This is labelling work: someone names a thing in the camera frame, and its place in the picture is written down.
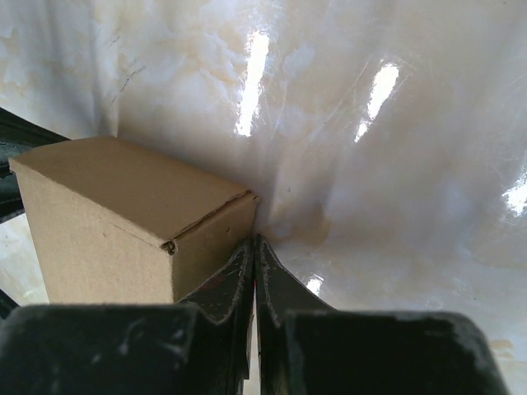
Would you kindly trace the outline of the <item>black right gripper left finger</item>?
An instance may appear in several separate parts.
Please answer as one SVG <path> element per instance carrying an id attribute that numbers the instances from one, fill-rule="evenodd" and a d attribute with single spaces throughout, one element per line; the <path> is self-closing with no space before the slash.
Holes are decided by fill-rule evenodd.
<path id="1" fill-rule="evenodd" d="M 42 304 L 1 325 L 4 394 L 240 394 L 254 243 L 173 304 Z"/>

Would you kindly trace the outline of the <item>brown cardboard box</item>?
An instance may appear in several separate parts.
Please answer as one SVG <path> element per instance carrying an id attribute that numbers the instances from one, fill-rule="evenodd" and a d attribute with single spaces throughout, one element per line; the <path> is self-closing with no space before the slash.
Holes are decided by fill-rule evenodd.
<path id="1" fill-rule="evenodd" d="M 53 304 L 173 303 L 250 235 L 246 186 L 116 137 L 9 160 Z"/>

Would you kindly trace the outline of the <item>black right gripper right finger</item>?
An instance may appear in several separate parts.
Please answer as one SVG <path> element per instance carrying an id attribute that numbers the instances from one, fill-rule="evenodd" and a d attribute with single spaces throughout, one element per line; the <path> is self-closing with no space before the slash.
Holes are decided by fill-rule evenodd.
<path id="1" fill-rule="evenodd" d="M 254 242 L 264 394 L 505 394 L 487 340 L 451 312 L 331 307 Z"/>

